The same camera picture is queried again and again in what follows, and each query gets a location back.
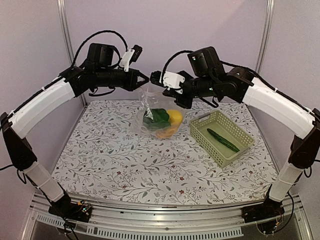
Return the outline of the yellow lemon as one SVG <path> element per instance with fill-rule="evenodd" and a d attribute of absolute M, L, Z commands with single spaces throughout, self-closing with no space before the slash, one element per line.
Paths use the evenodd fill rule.
<path fill-rule="evenodd" d="M 172 127 L 178 128 L 183 121 L 183 114 L 179 110 L 168 109 L 167 114 L 169 115 L 169 123 Z"/>

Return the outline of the clear zip top bag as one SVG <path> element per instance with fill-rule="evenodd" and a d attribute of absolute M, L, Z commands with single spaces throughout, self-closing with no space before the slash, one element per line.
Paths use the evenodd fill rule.
<path fill-rule="evenodd" d="M 130 128 L 144 137 L 169 139 L 178 132 L 186 112 L 160 87 L 148 83 L 138 89 L 138 109 Z"/>

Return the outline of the green white bok choy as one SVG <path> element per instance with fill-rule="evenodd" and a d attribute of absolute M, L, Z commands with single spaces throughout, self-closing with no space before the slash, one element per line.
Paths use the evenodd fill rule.
<path fill-rule="evenodd" d="M 169 115 L 164 108 L 148 108 L 142 118 L 142 124 L 149 131 L 170 127 Z"/>

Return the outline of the orange yellow mango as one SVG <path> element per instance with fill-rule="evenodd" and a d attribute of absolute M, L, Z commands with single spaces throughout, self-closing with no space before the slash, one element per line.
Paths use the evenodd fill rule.
<path fill-rule="evenodd" d="M 179 129 L 179 125 L 171 125 L 166 128 L 159 129 L 155 132 L 157 138 L 167 139 L 172 137 Z"/>

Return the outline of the green cucumber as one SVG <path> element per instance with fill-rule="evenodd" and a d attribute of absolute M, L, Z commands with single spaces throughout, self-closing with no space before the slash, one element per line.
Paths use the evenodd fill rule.
<path fill-rule="evenodd" d="M 231 143 L 230 141 L 228 141 L 227 139 L 225 139 L 224 137 L 222 137 L 221 135 L 219 135 L 218 133 L 216 133 L 214 130 L 208 128 L 207 132 L 213 137 L 215 138 L 219 143 L 223 144 L 225 147 L 227 147 L 228 149 L 234 151 L 234 152 L 239 152 L 240 149 L 238 147 L 236 147 L 233 143 Z"/>

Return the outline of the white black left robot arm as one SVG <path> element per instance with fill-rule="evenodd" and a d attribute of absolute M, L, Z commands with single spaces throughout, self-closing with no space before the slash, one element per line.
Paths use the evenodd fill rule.
<path fill-rule="evenodd" d="M 38 162 L 26 137 L 47 115 L 87 90 L 94 92 L 99 87 L 106 87 L 111 91 L 122 88 L 132 92 L 149 81 L 139 70 L 130 68 L 141 55 L 141 46 L 134 45 L 118 63 L 112 64 L 115 50 L 112 45 L 90 44 L 80 66 L 64 70 L 20 107 L 0 117 L 3 139 L 13 166 L 24 172 L 55 203 L 55 209 L 63 217 L 74 213 L 74 205 L 66 200 L 67 193 Z"/>

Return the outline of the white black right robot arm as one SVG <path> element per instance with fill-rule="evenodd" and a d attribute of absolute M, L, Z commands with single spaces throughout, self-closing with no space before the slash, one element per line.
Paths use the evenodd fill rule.
<path fill-rule="evenodd" d="M 291 187 L 305 169 L 316 161 L 320 149 L 320 112 L 310 110 L 270 85 L 256 71 L 220 60 L 214 47 L 196 51 L 182 50 L 165 63 L 157 82 L 166 88 L 164 95 L 173 97 L 185 109 L 193 99 L 204 100 L 218 107 L 228 97 L 235 102 L 254 107 L 294 133 L 287 163 L 268 190 L 266 201 L 259 206 L 262 218 L 269 218 L 278 210 Z"/>

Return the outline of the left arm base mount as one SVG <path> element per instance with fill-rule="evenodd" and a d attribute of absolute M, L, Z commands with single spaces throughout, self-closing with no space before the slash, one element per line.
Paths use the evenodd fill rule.
<path fill-rule="evenodd" d="M 59 216 L 63 219 L 70 219 L 88 223 L 92 215 L 92 205 L 83 200 L 74 203 L 69 197 L 61 198 L 57 202 L 51 202 L 49 214 Z"/>

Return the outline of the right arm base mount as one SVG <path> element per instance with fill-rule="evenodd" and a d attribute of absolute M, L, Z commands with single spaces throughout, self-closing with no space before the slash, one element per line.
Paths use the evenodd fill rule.
<path fill-rule="evenodd" d="M 241 217 L 245 223 L 257 222 L 257 229 L 264 235 L 276 232 L 284 220 L 282 202 L 266 198 L 263 203 L 245 206 L 241 209 Z"/>

